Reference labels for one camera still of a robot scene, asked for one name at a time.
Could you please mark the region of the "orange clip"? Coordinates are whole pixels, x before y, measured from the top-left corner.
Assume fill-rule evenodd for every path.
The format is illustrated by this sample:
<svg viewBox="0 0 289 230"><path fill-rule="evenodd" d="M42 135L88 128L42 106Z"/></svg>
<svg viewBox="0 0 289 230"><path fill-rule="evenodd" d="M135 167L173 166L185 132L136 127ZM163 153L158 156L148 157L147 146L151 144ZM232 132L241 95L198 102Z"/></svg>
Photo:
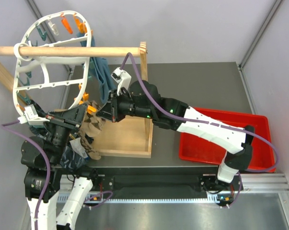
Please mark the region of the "orange clip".
<svg viewBox="0 0 289 230"><path fill-rule="evenodd" d="M79 84L79 90L82 89L82 83ZM89 99L89 94L84 92L83 95L82 95L82 100L83 101L87 101Z"/></svg>
<svg viewBox="0 0 289 230"><path fill-rule="evenodd" d="M89 113L89 114L94 114L94 113L96 113L97 112L97 109L96 108L94 108L93 106L91 106L91 105L87 105L87 113Z"/></svg>

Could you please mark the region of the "brown argyle sock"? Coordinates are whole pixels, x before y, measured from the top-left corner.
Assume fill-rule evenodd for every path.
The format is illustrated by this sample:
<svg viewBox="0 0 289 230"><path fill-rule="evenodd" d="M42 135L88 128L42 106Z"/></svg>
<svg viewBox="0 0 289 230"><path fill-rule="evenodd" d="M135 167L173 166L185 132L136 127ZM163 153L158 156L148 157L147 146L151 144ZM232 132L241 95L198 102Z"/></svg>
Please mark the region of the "brown argyle sock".
<svg viewBox="0 0 289 230"><path fill-rule="evenodd" d="M86 154L92 159L92 160L100 160L101 155L100 152L97 151L92 144L88 142L86 138L80 137L80 143L84 147Z"/></svg>
<svg viewBox="0 0 289 230"><path fill-rule="evenodd" d="M85 136L95 138L101 133L104 124L105 120L98 117L95 112L93 114L86 112L78 134L83 138Z"/></svg>

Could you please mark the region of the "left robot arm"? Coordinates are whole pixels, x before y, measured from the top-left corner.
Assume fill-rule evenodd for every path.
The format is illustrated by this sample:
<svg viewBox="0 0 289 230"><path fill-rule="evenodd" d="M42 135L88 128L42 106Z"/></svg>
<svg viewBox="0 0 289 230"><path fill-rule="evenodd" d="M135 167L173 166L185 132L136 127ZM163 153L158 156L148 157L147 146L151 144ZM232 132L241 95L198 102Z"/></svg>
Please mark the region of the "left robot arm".
<svg viewBox="0 0 289 230"><path fill-rule="evenodd" d="M57 213L57 200L63 169L56 168L66 149L71 133L79 131L87 105L80 104L60 112L45 113L35 103L24 109L20 121L43 126L42 136L25 138L21 147L21 163L27 166L24 178L25 196L31 212L34 230L73 230L85 198L99 186L95 170L79 168L75 171L72 191Z"/></svg>

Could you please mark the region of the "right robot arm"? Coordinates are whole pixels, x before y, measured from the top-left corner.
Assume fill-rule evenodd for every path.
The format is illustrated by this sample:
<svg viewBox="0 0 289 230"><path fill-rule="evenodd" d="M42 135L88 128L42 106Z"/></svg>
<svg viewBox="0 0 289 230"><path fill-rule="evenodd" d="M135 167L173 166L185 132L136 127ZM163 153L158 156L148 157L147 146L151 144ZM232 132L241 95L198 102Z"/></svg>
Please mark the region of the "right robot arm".
<svg viewBox="0 0 289 230"><path fill-rule="evenodd" d="M126 116L142 117L162 129L187 133L212 142L226 150L214 182L227 189L235 174L248 168L253 148L253 126L235 127L208 117L174 98L161 97L155 85L147 81L134 82L127 90L113 90L97 116L120 122Z"/></svg>

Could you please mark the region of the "white plastic sock hanger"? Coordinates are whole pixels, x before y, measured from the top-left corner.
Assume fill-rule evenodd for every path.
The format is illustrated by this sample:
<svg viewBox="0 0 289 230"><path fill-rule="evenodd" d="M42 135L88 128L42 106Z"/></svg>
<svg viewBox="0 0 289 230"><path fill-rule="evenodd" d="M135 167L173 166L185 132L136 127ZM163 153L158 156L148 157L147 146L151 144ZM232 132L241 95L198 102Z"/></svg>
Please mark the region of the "white plastic sock hanger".
<svg viewBox="0 0 289 230"><path fill-rule="evenodd" d="M13 96L14 107L20 116L23 115L24 108L22 108L19 104L17 92L21 92L21 91L29 91L33 89L43 89L43 88L50 88L50 87L55 88L58 86L70 86L74 84L79 85L80 83L82 83L82 89L79 90L79 94L74 99L74 102L70 106L70 109L76 107L79 104L83 104L85 102L82 100L82 95L85 92L87 81L88 81L87 75L88 75L90 57L47 57L47 56L32 56L31 57L31 56L21 56L19 52L17 51L17 48L20 48L20 47L26 47L26 46L32 47L31 42L29 40L29 36L34 29L38 30L42 40L45 41L47 33L46 32L43 33L41 29L39 28L39 25L43 22L47 22L53 34L58 35L57 26L51 22L51 20L54 18L60 18L63 26L66 28L66 30L70 34L72 34L73 33L72 28L66 19L67 15L73 16L73 19L79 31L83 32L84 35L77 37L77 38L64 40L64 41L57 41L57 42L50 43L50 44L44 44L40 47L67 47L66 45L70 45L76 42L79 42L79 43L85 42L86 43L85 47L91 47L91 41L93 39L91 27L89 26L89 23L87 22L87 20L80 13L76 11L61 11L61 12L50 14L50 15L47 15L38 19L26 31L25 35L23 36L22 41L20 43L17 43L13 47L13 53L17 58L17 62L16 62L12 96ZM65 80L65 81L51 82L49 79L47 64L62 64L62 65L82 64L84 67L83 77L78 80ZM37 66L40 66L42 69L44 82L41 84L35 84L35 85L30 84L29 86L21 86L17 79L19 74L30 72Z"/></svg>

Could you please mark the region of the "teal clip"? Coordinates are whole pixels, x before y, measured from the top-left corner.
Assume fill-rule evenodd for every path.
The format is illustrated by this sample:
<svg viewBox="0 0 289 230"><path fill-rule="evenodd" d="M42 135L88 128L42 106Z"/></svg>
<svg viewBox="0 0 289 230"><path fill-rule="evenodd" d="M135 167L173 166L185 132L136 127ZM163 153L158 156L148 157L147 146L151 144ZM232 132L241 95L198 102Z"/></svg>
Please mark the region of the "teal clip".
<svg viewBox="0 0 289 230"><path fill-rule="evenodd" d="M24 104L31 104L31 98L28 96L26 92L17 92L17 97L24 103Z"/></svg>
<svg viewBox="0 0 289 230"><path fill-rule="evenodd" d="M32 72L26 72L25 73L25 76L21 76L19 75L17 77L18 81L19 81L19 84L21 86L29 86L30 85L30 79L32 78Z"/></svg>

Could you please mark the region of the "wooden rack base tray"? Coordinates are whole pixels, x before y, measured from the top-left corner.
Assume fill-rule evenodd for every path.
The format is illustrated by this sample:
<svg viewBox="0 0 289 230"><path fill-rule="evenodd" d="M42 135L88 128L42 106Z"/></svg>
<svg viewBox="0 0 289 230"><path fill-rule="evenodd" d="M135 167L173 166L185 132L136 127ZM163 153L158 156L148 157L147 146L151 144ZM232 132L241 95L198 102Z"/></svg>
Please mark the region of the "wooden rack base tray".
<svg viewBox="0 0 289 230"><path fill-rule="evenodd" d="M78 138L72 140L72 144L83 147L80 143L81 136L79 134L78 136ZM90 138L85 136L84 138L100 152L101 156L151 157L152 141L148 142L144 118L127 116L118 123L106 121L97 137Z"/></svg>

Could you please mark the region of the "teal blue sock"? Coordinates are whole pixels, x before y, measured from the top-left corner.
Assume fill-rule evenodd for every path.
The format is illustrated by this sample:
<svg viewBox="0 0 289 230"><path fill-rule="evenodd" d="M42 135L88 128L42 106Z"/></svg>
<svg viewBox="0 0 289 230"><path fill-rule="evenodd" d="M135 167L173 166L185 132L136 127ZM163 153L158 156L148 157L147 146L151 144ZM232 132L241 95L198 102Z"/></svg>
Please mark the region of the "teal blue sock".
<svg viewBox="0 0 289 230"><path fill-rule="evenodd" d="M97 80L100 101L104 105L107 102L109 92L116 89L107 59L104 57L90 57L87 78L88 81L91 78Z"/></svg>

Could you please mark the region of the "red plastic tray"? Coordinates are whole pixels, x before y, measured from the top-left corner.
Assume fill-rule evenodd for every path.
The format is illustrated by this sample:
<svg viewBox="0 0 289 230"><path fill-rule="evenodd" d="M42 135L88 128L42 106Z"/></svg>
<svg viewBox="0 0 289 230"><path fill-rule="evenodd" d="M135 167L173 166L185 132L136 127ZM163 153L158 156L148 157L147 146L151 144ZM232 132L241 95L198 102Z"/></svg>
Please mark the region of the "red plastic tray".
<svg viewBox="0 0 289 230"><path fill-rule="evenodd" d="M271 141L268 119L262 115L252 115L232 111L197 108L200 113L226 123L230 126L245 127L251 125L255 133ZM275 164L272 148L263 141L254 138L252 141L253 156L248 170L259 172ZM225 156L225 149L191 134L182 133L178 156L185 161L220 164Z"/></svg>

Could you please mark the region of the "wooden rod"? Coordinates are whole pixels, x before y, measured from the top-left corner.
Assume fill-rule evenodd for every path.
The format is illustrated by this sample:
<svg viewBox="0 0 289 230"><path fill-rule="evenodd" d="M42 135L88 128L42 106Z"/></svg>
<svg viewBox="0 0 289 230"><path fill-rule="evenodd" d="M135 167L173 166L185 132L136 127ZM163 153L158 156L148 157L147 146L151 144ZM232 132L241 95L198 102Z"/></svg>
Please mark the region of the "wooden rod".
<svg viewBox="0 0 289 230"><path fill-rule="evenodd" d="M47 57L124 57L127 53L139 57L146 53L140 47L20 47L21 56Z"/></svg>

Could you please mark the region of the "wooden rack upright post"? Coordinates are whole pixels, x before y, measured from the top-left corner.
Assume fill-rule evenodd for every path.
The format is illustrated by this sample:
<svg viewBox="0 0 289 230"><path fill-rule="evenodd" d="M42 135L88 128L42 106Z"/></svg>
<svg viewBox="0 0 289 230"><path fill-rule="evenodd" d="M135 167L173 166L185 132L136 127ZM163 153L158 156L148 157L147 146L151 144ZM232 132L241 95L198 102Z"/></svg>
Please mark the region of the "wooden rack upright post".
<svg viewBox="0 0 289 230"><path fill-rule="evenodd" d="M142 80L148 80L148 67L147 67L147 43L140 42L139 45L139 54L140 54L140 70ZM148 138L148 142L151 142L152 130L151 130L151 121L148 118L144 119L145 123L145 133Z"/></svg>

